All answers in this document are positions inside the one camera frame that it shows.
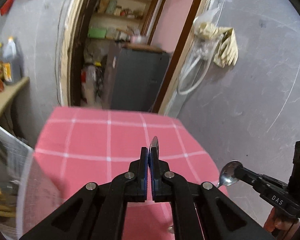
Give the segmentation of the right hand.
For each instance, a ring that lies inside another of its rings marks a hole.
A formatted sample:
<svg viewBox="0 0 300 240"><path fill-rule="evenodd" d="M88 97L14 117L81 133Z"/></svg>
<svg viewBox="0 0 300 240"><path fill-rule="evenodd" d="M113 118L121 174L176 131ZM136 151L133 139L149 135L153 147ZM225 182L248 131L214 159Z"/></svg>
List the right hand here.
<svg viewBox="0 0 300 240"><path fill-rule="evenodd" d="M266 222L264 223L263 228L268 232L273 232L275 229L279 229L283 232L282 239L291 239L296 233L300 226L300 221L292 224L289 221L282 221L276 217L275 208L273 207Z"/></svg>

